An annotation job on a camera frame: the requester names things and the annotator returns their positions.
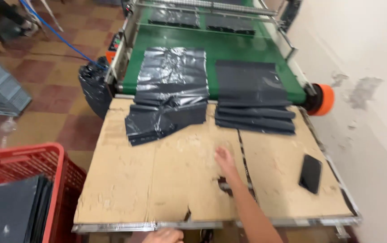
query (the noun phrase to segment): brown cardboard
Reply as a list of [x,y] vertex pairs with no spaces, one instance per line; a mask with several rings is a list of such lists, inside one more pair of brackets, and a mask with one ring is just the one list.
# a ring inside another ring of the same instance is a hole
[[[339,184],[296,107],[295,136],[240,131],[247,169],[262,211],[272,218],[352,215]],[[298,185],[304,154],[322,162],[317,195]]]
[[182,221],[188,210],[198,221],[238,218],[233,199],[218,187],[214,149],[229,147],[246,183],[240,142],[236,130],[214,125],[215,106],[204,124],[132,147],[125,130],[131,103],[110,105],[74,222]]

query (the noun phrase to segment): white wall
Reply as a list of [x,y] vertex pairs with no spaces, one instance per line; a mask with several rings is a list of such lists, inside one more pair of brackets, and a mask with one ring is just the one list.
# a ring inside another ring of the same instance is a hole
[[363,214],[360,241],[385,243],[387,1],[304,0],[288,36],[306,78],[337,86],[332,112],[312,122]]

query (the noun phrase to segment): red plastic crate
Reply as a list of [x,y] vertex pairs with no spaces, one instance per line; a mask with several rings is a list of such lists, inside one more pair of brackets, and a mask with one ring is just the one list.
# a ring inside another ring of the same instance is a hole
[[54,182],[42,243],[79,242],[71,229],[86,173],[57,143],[0,149],[0,183],[39,174]]

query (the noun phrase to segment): blue hose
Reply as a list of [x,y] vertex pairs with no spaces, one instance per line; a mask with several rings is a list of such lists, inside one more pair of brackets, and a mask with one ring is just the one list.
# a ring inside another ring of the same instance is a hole
[[96,66],[102,68],[102,69],[106,69],[104,67],[102,67],[101,65],[99,65],[98,63],[96,63],[95,61],[93,61],[92,59],[88,58],[86,55],[84,55],[82,52],[80,52],[77,48],[73,47],[71,44],[69,44],[65,39],[63,39],[63,37],[61,37],[59,35],[59,33],[57,33],[57,31],[55,31],[49,24],[47,24],[47,22],[45,22],[30,6],[29,4],[27,4],[26,2],[24,2],[24,0],[20,0],[20,2],[32,13],[34,14],[42,23],[44,23],[51,31],[53,31],[53,33],[56,34],[57,37],[59,37],[61,39],[61,41],[63,41],[65,44],[67,44],[67,46],[71,47],[74,51],[78,52],[80,55],[82,55],[84,58],[86,58],[87,60],[89,60],[90,62],[92,62],[93,64],[95,64]]

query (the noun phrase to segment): smartphone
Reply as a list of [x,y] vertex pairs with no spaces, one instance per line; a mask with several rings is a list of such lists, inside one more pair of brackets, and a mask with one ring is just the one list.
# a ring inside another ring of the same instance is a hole
[[321,161],[305,154],[298,184],[311,193],[318,194],[322,169],[323,165]]

